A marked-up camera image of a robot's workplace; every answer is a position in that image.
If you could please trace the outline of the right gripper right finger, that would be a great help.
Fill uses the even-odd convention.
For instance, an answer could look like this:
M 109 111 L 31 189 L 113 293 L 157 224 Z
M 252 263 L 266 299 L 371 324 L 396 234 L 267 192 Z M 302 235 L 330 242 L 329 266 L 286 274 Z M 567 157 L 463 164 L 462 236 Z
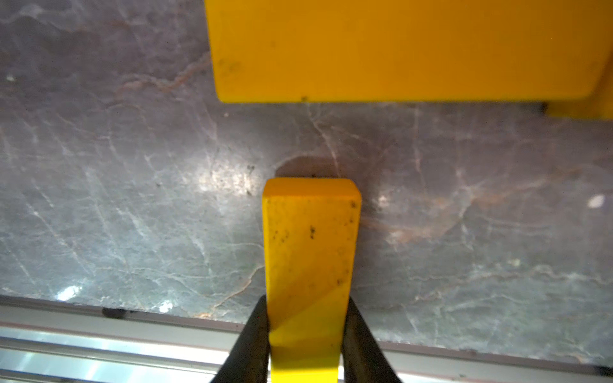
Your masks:
M 401 383 L 370 332 L 354 300 L 349 299 L 342 356 L 347 383 Z

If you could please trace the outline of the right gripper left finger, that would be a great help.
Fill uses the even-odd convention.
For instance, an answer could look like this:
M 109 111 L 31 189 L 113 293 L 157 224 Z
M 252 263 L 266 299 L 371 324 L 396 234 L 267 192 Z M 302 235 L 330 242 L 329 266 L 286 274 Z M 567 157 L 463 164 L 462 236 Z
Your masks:
M 267 298 L 262 296 L 211 383 L 267 382 L 269 354 Z

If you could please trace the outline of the yellow block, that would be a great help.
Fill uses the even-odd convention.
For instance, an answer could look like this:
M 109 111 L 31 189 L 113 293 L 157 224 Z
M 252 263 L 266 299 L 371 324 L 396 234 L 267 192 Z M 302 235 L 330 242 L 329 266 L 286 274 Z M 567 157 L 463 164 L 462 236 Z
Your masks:
M 274 382 L 336 382 L 362 196 L 332 178 L 274 178 L 263 190 Z
M 583 99 L 547 103 L 545 114 L 552 117 L 612 121 L 612 55 L 593 92 Z
M 208 1 L 226 103 L 554 101 L 589 95 L 610 1 Z

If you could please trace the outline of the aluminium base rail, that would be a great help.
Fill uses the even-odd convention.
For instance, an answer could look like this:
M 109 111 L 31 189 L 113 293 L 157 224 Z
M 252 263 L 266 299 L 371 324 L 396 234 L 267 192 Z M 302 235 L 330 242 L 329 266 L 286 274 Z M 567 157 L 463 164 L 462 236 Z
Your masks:
M 1 379 L 209 382 L 242 326 L 164 314 L 1 299 Z M 404 382 L 610 382 L 598 365 L 449 351 L 385 342 Z

